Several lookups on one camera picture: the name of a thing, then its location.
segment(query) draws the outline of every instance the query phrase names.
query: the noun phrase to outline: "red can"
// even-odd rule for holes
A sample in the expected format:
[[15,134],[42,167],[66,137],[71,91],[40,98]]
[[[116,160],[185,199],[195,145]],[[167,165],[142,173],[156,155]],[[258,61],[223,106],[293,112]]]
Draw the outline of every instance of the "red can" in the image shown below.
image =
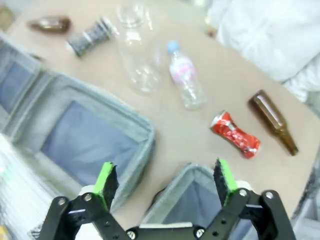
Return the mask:
[[211,130],[233,142],[247,159],[255,156],[261,145],[258,138],[238,128],[230,114],[226,111],[223,111],[213,119]]

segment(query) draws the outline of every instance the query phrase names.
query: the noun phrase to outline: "blue bottle cap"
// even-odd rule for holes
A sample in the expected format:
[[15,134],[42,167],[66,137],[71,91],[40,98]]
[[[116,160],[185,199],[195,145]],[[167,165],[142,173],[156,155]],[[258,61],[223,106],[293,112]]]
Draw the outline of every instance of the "blue bottle cap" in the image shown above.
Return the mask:
[[173,54],[176,51],[180,50],[180,45],[177,41],[170,41],[167,45],[168,53]]

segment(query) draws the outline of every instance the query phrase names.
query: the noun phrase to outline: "brown bottle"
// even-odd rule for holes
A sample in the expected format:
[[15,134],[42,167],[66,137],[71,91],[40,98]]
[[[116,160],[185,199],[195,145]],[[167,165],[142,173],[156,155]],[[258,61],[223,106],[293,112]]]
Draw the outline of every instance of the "brown bottle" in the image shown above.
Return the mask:
[[249,104],[263,118],[269,129],[281,139],[292,156],[298,153],[298,148],[291,137],[287,122],[275,104],[271,101],[265,91],[258,91],[250,100]]
[[45,16],[39,19],[31,20],[27,25],[44,33],[63,34],[69,30],[70,19],[67,16]]

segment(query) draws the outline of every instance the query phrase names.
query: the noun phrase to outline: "clear plastic bottle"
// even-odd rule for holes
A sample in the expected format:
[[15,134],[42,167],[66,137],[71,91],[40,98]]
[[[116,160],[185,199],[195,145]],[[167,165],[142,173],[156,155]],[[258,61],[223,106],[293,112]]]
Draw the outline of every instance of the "clear plastic bottle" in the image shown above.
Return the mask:
[[117,16],[120,24],[116,24],[115,36],[132,86],[142,94],[151,94],[160,88],[164,69],[157,26],[148,9],[136,1],[124,1]]
[[185,108],[193,110],[201,107],[206,102],[206,97],[197,79],[194,64],[188,56],[181,53],[176,41],[169,42],[167,48],[171,55],[169,70]]

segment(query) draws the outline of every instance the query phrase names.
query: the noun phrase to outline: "tabletop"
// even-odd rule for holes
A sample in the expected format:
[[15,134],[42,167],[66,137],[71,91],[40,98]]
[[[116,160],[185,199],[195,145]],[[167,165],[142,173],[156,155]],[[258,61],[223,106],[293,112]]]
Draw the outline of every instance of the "tabletop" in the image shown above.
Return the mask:
[[[29,53],[43,58],[48,68],[104,89],[152,120],[156,128],[155,151],[139,186],[114,214],[122,227],[139,224],[154,195],[187,163],[213,166],[217,157],[228,160],[236,179],[249,182],[257,193],[267,189],[278,191],[291,216],[318,151],[318,117],[238,53],[156,10],[151,11],[151,16],[157,19],[154,27],[159,38],[164,43],[179,41],[196,67],[207,104],[198,110],[185,110],[168,68],[163,71],[159,91],[150,96],[137,94],[130,87],[114,42],[100,44],[81,59],[66,49],[70,36],[81,33],[101,16],[115,19],[117,4],[118,1],[111,0],[44,1],[21,15],[8,34]],[[72,28],[65,35],[43,34],[26,27],[28,20],[56,14],[71,18]],[[299,148],[296,156],[289,154],[249,108],[248,100],[260,89],[268,93],[286,118]],[[210,130],[210,123],[222,110],[228,111],[241,129],[261,140],[261,147],[252,159],[245,159],[236,147]]]

